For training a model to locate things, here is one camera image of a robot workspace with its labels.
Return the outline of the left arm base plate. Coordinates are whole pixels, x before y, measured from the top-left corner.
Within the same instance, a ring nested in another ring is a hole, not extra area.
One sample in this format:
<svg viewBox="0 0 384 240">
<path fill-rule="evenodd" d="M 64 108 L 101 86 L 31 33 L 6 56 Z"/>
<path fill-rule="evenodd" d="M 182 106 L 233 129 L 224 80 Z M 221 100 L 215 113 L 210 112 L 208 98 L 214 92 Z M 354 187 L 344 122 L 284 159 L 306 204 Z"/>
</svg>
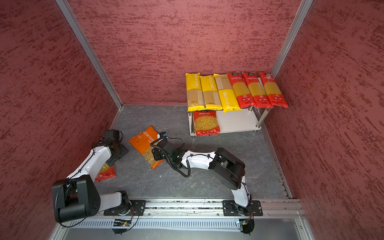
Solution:
<svg viewBox="0 0 384 240">
<path fill-rule="evenodd" d="M 131 217 L 143 216 L 146 208 L 147 201 L 145 200 L 130 200 L 128 206 L 115 207 L 105 210 L 104 216 L 118 216 L 118 217 Z"/>
</svg>

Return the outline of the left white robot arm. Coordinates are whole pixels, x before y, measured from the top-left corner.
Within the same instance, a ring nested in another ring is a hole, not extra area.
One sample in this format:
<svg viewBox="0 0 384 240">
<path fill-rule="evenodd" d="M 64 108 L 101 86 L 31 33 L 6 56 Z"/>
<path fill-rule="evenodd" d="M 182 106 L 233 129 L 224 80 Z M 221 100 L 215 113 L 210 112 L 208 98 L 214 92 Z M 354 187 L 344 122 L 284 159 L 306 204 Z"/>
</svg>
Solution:
<svg viewBox="0 0 384 240">
<path fill-rule="evenodd" d="M 121 131 L 106 131 L 80 166 L 67 178 L 53 184 L 54 217 L 61 226 L 66 227 L 66 222 L 74 220 L 83 221 L 106 210 L 120 216 L 133 214 L 133 206 L 125 191 L 100 195 L 94 184 L 104 164 L 112 167 L 128 153 L 122 140 Z"/>
</svg>

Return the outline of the orange pasta bag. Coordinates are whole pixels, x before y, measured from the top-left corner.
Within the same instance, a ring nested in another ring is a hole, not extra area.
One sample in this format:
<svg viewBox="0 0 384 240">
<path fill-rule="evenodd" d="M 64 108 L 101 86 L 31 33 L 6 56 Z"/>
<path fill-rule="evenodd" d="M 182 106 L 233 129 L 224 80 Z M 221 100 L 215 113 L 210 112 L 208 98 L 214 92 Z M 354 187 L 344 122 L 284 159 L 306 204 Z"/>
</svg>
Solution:
<svg viewBox="0 0 384 240">
<path fill-rule="evenodd" d="M 156 161 L 150 143 L 158 139 L 158 132 L 149 126 L 145 131 L 139 133 L 129 140 L 129 143 L 145 158 L 152 169 L 155 169 L 163 160 Z"/>
</svg>

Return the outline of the small red macaroni bag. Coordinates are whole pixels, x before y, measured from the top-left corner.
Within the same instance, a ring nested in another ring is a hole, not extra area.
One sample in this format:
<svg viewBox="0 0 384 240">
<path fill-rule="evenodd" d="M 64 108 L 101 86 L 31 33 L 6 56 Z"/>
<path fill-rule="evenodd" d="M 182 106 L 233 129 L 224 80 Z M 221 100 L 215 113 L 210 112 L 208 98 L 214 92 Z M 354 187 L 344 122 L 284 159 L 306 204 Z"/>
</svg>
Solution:
<svg viewBox="0 0 384 240">
<path fill-rule="evenodd" d="M 216 111 L 196 111 L 193 117 L 197 136 L 213 136 L 220 133 Z"/>
</svg>

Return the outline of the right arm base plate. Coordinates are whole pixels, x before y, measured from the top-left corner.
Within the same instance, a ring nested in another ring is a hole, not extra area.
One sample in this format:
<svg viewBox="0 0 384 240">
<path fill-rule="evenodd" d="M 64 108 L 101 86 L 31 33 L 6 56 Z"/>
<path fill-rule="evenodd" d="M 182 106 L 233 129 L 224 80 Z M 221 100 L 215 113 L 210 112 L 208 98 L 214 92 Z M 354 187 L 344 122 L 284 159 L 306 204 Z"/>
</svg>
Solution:
<svg viewBox="0 0 384 240">
<path fill-rule="evenodd" d="M 224 216 L 241 216 L 241 217 L 260 217 L 263 216 L 263 210 L 260 201 L 251 201 L 246 207 L 242 207 L 235 201 L 224 200 L 223 202 Z"/>
</svg>

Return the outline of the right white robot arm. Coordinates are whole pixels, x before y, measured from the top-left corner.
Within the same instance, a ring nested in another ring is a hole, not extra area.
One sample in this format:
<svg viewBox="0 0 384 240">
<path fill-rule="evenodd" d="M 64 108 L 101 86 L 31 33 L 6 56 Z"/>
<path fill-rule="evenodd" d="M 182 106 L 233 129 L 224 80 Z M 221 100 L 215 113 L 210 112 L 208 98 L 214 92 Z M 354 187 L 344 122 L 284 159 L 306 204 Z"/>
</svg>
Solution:
<svg viewBox="0 0 384 240">
<path fill-rule="evenodd" d="M 252 195 L 246 186 L 246 165 L 223 148 L 210 153 L 196 153 L 176 148 L 167 137 L 150 143 L 155 161 L 164 160 L 184 178 L 191 175 L 191 169 L 207 170 L 229 188 L 234 196 L 235 211 L 241 216 L 252 217 Z"/>
</svg>

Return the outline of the yellow spaghetti bag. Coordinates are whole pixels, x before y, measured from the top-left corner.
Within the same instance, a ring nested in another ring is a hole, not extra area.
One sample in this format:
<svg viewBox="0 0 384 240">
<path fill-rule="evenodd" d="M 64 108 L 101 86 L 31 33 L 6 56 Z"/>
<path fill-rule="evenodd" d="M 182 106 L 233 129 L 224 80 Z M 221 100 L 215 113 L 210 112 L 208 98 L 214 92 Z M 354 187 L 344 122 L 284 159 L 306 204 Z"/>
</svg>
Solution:
<svg viewBox="0 0 384 240">
<path fill-rule="evenodd" d="M 223 112 L 240 111 L 241 108 L 228 75 L 214 74 Z"/>
<path fill-rule="evenodd" d="M 206 109 L 212 111 L 223 110 L 214 76 L 200 76 L 200 81 Z"/>
<path fill-rule="evenodd" d="M 206 110 L 200 73 L 186 73 L 188 112 Z"/>
</svg>

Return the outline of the red spaghetti bag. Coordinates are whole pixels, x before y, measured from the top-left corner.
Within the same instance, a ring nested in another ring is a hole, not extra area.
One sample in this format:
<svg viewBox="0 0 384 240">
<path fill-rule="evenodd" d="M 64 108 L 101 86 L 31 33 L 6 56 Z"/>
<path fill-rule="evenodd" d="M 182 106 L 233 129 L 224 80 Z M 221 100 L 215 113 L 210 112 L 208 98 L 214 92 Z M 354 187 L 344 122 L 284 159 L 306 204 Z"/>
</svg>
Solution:
<svg viewBox="0 0 384 240">
<path fill-rule="evenodd" d="M 288 108 L 289 105 L 286 102 L 279 86 L 277 85 L 274 76 L 272 74 L 266 74 L 264 72 L 259 72 L 259 74 L 271 106 Z"/>
<path fill-rule="evenodd" d="M 246 82 L 246 85 L 256 103 L 257 108 L 272 108 L 266 92 L 259 81 L 259 78 L 254 73 L 243 73 L 243 78 Z"/>
<path fill-rule="evenodd" d="M 234 90 L 235 96 L 241 109 L 256 107 L 256 103 L 251 95 L 243 77 L 240 73 L 228 73 L 228 78 Z"/>
</svg>

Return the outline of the red spaghetti bag front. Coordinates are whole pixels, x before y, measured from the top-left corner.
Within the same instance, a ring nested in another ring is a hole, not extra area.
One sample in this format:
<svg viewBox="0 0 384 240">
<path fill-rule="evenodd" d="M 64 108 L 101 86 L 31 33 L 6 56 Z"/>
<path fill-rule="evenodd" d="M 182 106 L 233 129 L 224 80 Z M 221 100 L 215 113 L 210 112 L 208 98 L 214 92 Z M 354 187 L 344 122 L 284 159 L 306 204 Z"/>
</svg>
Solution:
<svg viewBox="0 0 384 240">
<path fill-rule="evenodd" d="M 266 92 L 259 81 L 259 78 L 254 73 L 243 73 L 243 78 L 246 82 L 246 85 L 256 103 L 257 108 L 272 108 Z"/>
</svg>

